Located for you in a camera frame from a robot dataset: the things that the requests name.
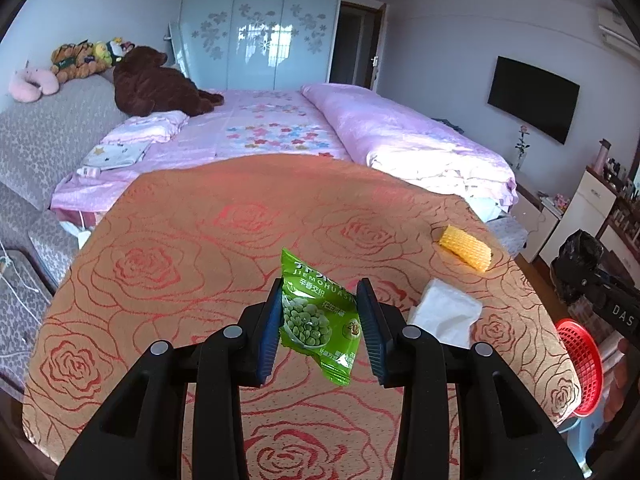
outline stuffed animal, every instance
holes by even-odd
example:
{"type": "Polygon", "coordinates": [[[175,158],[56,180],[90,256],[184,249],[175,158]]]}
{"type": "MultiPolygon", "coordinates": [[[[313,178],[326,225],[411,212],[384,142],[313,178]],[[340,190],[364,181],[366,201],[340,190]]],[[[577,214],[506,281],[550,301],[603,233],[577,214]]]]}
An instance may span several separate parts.
{"type": "Polygon", "coordinates": [[[46,68],[25,68],[18,70],[9,83],[9,94],[21,103],[37,101],[41,95],[55,94],[60,83],[46,68]]]}
{"type": "Polygon", "coordinates": [[[56,75],[60,83],[76,78],[76,57],[81,50],[81,46],[65,43],[51,54],[51,71],[56,75]]]}
{"type": "Polygon", "coordinates": [[[220,94],[198,90],[173,68],[163,67],[167,55],[149,46],[131,50],[113,70],[116,106],[133,116],[181,110],[193,117],[224,104],[220,94]]]}
{"type": "Polygon", "coordinates": [[[88,41],[80,43],[82,49],[76,56],[76,77],[85,78],[93,74],[99,74],[108,69],[107,64],[94,56],[94,44],[88,41]]]}
{"type": "Polygon", "coordinates": [[[106,63],[107,68],[115,66],[127,52],[135,45],[130,41],[122,41],[122,38],[113,38],[111,41],[99,41],[94,46],[94,56],[106,63]]]}

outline human hand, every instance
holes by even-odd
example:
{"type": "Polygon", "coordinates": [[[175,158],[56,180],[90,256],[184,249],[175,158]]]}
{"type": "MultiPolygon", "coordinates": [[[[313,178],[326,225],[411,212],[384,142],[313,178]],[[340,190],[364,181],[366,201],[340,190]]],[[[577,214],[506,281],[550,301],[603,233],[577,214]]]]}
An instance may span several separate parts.
{"type": "MultiPolygon", "coordinates": [[[[618,343],[618,350],[623,354],[629,350],[629,341],[621,339],[618,343]]],[[[611,422],[616,413],[622,408],[625,402],[624,388],[629,380],[628,369],[626,367],[626,356],[613,368],[614,381],[611,383],[609,397],[604,405],[604,421],[611,422]]],[[[640,380],[638,381],[638,390],[640,390],[640,380]]]]}

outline wardrobe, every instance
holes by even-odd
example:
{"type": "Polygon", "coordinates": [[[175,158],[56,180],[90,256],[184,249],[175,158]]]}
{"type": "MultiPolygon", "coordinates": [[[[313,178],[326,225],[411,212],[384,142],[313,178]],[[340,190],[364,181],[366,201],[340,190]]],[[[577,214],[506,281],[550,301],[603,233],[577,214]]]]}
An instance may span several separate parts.
{"type": "Polygon", "coordinates": [[[340,0],[182,0],[176,63],[202,89],[298,90],[328,81],[340,0]]]}

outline vase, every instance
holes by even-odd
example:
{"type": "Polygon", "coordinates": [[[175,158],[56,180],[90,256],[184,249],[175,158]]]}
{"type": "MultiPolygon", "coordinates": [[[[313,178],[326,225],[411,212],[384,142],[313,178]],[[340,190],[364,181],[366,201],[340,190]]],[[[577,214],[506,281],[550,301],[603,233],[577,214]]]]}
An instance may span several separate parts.
{"type": "Polygon", "coordinates": [[[527,157],[527,152],[521,152],[518,154],[518,161],[516,162],[516,171],[520,171],[520,168],[524,164],[524,159],[527,157]]]}

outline gray sofa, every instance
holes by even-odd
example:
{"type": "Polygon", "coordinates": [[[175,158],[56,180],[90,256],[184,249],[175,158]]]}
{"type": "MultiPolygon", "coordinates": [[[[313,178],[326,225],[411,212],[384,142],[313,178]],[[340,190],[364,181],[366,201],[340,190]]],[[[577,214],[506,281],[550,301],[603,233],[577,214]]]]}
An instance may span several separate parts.
{"type": "Polygon", "coordinates": [[[78,251],[48,209],[52,193],[126,119],[112,83],[99,76],[0,113],[0,388],[16,399],[50,292],[78,251]]]}

